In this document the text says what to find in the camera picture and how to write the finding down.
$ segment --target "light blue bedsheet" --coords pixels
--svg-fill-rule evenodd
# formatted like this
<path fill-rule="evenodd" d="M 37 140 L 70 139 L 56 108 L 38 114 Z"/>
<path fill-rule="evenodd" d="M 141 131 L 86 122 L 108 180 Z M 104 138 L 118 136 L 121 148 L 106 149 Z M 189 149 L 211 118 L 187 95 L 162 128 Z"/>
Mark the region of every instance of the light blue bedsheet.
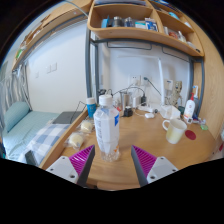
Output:
<path fill-rule="evenodd" d="M 8 159 L 17 161 L 35 134 L 58 115 L 57 113 L 31 111 L 10 132 L 7 133 L 4 129 L 3 144 Z"/>

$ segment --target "wooden shelf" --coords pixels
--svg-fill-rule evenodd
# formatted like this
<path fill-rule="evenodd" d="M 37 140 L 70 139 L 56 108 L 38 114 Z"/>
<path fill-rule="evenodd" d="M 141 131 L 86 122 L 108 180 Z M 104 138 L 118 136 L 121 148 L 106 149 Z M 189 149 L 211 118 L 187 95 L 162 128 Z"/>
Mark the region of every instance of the wooden shelf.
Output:
<path fill-rule="evenodd" d="M 183 35 L 187 33 L 194 33 L 194 30 L 184 24 L 182 21 L 175 19 L 174 17 L 167 15 L 161 11 L 156 10 L 163 26 L 166 26 L 174 31 L 181 31 Z"/>
<path fill-rule="evenodd" d="M 157 22 L 158 32 L 135 27 L 101 28 L 102 20 L 106 19 L 108 15 L 110 18 L 120 16 L 121 18 L 131 17 L 132 19 L 136 20 L 145 20 L 145 18 L 153 18 Z M 183 34 L 185 34 L 187 41 L 192 42 L 192 40 L 195 40 L 192 43 L 197 43 L 198 45 L 200 45 L 200 43 L 197 41 L 197 37 L 195 37 L 194 35 L 193 29 L 189 28 L 182 21 L 179 21 L 171 17 L 170 15 L 158 12 L 152 7 L 149 2 L 146 6 L 138 6 L 131 4 L 109 4 L 94 6 L 93 3 L 90 9 L 87 26 L 92 32 L 95 33 L 95 35 L 99 39 L 130 38 L 148 40 L 168 45 L 170 47 L 183 51 L 191 56 L 204 56 L 204 53 L 200 46 L 195 45 L 200 50 L 199 53 L 194 48 L 190 47 L 188 44 L 166 35 L 164 33 L 163 28 L 163 26 L 165 26 L 166 24 L 169 24 L 170 29 L 177 28 L 178 30 L 182 31 Z"/>

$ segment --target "charger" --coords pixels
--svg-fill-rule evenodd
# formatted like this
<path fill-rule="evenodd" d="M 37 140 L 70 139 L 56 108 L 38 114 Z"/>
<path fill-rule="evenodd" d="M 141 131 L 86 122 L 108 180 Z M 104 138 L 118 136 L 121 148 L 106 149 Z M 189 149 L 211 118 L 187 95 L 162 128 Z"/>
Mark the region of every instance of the charger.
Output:
<path fill-rule="evenodd" d="M 125 107 L 123 117 L 131 117 L 133 115 L 133 111 L 130 106 Z"/>

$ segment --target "bottle cap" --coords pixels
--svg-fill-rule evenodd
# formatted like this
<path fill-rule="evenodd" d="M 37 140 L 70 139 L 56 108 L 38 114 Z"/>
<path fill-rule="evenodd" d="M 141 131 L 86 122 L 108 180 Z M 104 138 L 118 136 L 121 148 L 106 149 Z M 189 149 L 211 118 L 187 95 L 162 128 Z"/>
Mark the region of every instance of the bottle cap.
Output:
<path fill-rule="evenodd" d="M 194 93 L 191 93 L 191 100 L 194 100 Z"/>
<path fill-rule="evenodd" d="M 94 97 L 87 98 L 86 103 L 89 105 L 95 104 L 96 103 L 95 98 Z"/>
<path fill-rule="evenodd" d="M 99 104 L 101 106 L 111 106 L 113 104 L 113 98 L 111 95 L 99 96 Z"/>

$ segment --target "white mug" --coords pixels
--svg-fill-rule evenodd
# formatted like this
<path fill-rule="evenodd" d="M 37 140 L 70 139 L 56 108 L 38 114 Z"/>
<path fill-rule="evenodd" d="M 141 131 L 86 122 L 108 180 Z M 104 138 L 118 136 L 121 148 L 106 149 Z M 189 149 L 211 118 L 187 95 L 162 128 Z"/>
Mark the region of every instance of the white mug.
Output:
<path fill-rule="evenodd" d="M 170 123 L 168 128 L 164 125 L 165 122 Z M 179 142 L 183 133 L 187 129 L 187 125 L 177 118 L 171 120 L 165 120 L 163 121 L 162 125 L 163 128 L 167 131 L 166 139 L 171 144 L 176 144 L 177 142 Z"/>

